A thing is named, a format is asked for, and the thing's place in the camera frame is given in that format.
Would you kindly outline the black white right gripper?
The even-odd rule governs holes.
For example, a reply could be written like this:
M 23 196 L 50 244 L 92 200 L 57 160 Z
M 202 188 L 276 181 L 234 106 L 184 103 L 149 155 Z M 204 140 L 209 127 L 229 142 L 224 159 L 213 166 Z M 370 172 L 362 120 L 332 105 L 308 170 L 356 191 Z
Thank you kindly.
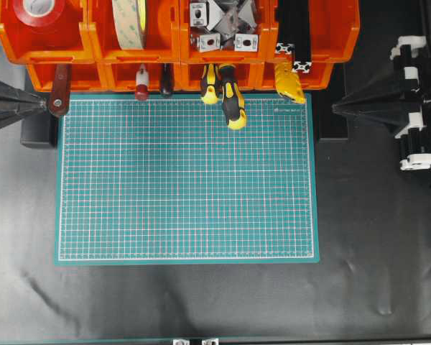
M 333 104 L 333 113 L 388 126 L 400 144 L 400 169 L 431 189 L 431 45 L 401 36 L 391 49 L 396 72 Z

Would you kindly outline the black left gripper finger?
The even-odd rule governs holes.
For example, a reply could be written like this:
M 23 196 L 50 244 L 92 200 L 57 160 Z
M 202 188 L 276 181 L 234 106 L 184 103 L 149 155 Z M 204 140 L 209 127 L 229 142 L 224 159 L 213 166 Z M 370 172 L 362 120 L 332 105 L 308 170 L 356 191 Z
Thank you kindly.
M 47 102 L 33 93 L 0 81 L 0 129 L 33 114 L 47 111 Z

